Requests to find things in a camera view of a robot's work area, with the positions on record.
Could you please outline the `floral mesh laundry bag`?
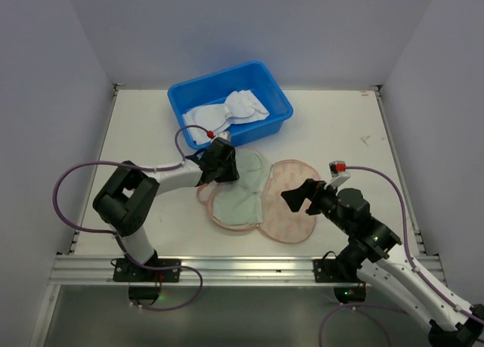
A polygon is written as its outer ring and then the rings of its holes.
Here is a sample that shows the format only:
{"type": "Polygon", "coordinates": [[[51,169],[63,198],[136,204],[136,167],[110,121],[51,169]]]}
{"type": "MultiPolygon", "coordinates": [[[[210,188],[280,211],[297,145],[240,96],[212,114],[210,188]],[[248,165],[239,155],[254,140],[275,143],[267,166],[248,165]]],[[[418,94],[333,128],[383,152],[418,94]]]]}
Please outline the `floral mesh laundry bag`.
{"type": "Polygon", "coordinates": [[[213,223],[233,232],[257,229],[279,243],[307,240],[316,218],[302,210],[291,212],[281,193],[299,187],[308,178],[318,179],[318,171],[300,160],[271,163],[261,153],[246,148],[237,150],[236,163],[238,180],[197,189],[197,200],[213,223]]]}

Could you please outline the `white bra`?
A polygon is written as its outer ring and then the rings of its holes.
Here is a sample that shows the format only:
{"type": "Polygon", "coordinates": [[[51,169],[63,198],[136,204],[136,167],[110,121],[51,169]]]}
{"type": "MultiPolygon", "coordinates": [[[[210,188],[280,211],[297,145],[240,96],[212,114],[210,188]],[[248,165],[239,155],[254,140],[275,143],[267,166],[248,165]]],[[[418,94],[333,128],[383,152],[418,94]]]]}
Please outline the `white bra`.
{"type": "Polygon", "coordinates": [[[251,90],[233,91],[218,104],[197,106],[182,115],[184,125],[196,145],[210,141],[208,131],[227,131],[231,125],[243,125],[262,121],[269,116],[269,110],[251,90]]]}

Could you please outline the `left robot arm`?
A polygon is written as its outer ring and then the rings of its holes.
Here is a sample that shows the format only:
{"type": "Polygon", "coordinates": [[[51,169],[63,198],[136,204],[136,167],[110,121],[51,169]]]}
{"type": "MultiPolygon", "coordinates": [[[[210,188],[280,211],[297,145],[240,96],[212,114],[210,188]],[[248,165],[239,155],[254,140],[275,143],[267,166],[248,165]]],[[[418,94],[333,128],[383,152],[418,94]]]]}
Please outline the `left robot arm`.
{"type": "Polygon", "coordinates": [[[93,208],[113,229],[125,257],[139,268],[155,271],[157,253],[144,230],[155,198],[181,188],[238,179],[235,147],[217,137],[175,166],[149,169],[130,161],[120,163],[96,195],[93,208]]]}

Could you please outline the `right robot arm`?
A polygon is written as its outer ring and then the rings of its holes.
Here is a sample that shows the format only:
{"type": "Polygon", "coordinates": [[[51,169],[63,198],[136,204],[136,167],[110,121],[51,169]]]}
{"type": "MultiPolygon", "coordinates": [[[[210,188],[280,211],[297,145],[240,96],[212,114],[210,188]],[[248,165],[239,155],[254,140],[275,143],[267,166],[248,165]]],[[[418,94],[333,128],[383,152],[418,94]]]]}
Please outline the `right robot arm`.
{"type": "Polygon", "coordinates": [[[480,338],[483,306],[459,297],[406,253],[398,235],[372,216],[361,191],[337,191],[309,178],[281,196],[292,212],[309,201],[307,214],[324,215],[348,237],[334,259],[314,260],[316,281],[328,277],[370,284],[420,322],[432,346],[472,346],[480,338]]]}

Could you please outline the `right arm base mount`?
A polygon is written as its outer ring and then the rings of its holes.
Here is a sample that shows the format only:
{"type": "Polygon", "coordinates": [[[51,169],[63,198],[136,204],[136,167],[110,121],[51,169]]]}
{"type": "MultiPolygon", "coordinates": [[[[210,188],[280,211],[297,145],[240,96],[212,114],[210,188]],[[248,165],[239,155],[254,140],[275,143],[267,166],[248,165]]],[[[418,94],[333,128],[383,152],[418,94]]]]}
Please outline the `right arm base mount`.
{"type": "Polygon", "coordinates": [[[364,302],[367,297],[366,283],[356,277],[353,271],[346,271],[338,262],[334,251],[326,252],[321,258],[312,260],[312,271],[316,283],[341,283],[346,287],[333,287],[339,303],[364,302]]]}

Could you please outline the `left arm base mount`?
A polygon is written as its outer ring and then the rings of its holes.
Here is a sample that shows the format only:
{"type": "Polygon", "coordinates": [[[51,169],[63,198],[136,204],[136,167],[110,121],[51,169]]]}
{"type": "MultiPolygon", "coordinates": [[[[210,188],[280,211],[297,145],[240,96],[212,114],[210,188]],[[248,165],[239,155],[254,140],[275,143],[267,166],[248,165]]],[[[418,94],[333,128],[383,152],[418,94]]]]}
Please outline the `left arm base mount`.
{"type": "Polygon", "coordinates": [[[112,259],[110,263],[114,267],[113,281],[129,284],[129,301],[136,305],[152,306],[161,297],[163,283],[178,283],[180,276],[180,259],[154,256],[147,266],[155,270],[141,268],[127,258],[112,259]]]}

